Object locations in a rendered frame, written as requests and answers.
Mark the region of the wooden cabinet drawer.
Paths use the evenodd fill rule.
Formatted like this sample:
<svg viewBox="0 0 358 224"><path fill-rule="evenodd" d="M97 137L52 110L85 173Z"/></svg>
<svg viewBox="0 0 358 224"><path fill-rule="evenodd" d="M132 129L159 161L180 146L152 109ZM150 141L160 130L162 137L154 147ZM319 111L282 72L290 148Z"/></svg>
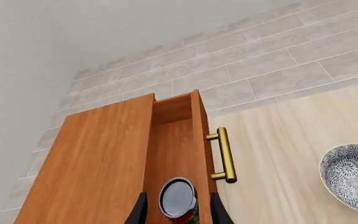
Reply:
<svg viewBox="0 0 358 224"><path fill-rule="evenodd" d="M199 91L154 102L144 175L148 210L145 224L171 224L158 208L163 185L184 177L195 187L200 223L213 224L210 193L217 192L208 117Z"/></svg>

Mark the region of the blue-white patterned bowl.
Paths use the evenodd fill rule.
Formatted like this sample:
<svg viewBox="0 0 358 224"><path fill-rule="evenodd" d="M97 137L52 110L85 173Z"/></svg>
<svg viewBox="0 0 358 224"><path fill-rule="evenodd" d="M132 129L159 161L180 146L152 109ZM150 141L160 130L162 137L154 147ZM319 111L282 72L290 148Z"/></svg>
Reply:
<svg viewBox="0 0 358 224"><path fill-rule="evenodd" d="M334 147L319 162L326 190L343 205L358 211L358 144Z"/></svg>

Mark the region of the wooden cabinet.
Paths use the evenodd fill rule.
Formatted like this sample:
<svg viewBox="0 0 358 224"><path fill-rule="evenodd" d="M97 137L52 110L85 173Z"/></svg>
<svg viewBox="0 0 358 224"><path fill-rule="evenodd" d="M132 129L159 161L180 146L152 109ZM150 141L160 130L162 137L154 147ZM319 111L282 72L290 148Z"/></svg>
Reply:
<svg viewBox="0 0 358 224"><path fill-rule="evenodd" d="M14 224L124 224L144 188L153 103L68 116Z"/></svg>

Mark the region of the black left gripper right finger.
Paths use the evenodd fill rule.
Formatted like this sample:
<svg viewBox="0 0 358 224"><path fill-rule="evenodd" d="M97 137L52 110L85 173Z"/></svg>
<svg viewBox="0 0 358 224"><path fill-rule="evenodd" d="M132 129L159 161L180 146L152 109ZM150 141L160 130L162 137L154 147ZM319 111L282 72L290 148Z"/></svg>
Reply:
<svg viewBox="0 0 358 224"><path fill-rule="evenodd" d="M234 224L216 192L210 193L210 207L213 224Z"/></svg>

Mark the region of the red ketchup bottle, white cap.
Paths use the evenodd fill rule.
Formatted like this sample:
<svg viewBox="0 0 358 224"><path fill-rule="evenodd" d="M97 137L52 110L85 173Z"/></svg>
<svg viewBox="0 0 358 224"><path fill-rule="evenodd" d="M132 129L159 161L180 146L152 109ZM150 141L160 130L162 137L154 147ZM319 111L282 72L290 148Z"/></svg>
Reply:
<svg viewBox="0 0 358 224"><path fill-rule="evenodd" d="M184 177L174 177L163 185L158 207L171 224L200 224L197 191Z"/></svg>

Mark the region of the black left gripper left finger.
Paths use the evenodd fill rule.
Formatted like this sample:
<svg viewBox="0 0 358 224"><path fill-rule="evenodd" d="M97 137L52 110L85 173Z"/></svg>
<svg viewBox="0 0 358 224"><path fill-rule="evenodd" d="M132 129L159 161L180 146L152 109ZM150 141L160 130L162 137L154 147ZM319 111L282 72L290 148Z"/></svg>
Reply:
<svg viewBox="0 0 358 224"><path fill-rule="evenodd" d="M148 210L147 193L141 192L124 224L145 224Z"/></svg>

